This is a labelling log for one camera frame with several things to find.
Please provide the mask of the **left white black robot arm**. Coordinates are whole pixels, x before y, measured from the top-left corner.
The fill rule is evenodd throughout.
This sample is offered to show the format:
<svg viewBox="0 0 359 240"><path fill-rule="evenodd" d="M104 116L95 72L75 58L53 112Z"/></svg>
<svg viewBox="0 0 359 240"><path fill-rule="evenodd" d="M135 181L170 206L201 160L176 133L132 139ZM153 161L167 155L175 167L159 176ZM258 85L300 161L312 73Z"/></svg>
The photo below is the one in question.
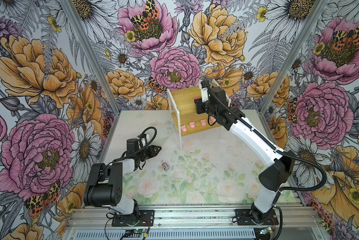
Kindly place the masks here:
<svg viewBox="0 0 359 240"><path fill-rule="evenodd" d="M105 208L114 214L113 227L136 226L142 215L136 200L122 193L123 176L142 169L141 163L154 158L162 147L128 147L120 161L94 164L86 183L83 201L86 206Z"/></svg>

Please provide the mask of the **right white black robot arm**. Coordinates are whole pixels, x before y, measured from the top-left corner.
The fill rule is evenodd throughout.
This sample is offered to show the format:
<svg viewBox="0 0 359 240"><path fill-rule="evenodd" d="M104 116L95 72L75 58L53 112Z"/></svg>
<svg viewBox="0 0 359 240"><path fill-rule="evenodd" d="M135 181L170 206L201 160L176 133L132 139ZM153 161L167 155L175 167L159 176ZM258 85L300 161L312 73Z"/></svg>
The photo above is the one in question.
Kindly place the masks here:
<svg viewBox="0 0 359 240"><path fill-rule="evenodd" d="M251 206L248 217L241 219L260 225L271 215L281 195L282 187L292 173L295 160L272 143L245 116L228 106L225 91L220 87L200 86L201 96L194 98L197 114L207 114L227 131L242 140L260 158L264 170L259 174L261 183L259 195Z"/></svg>

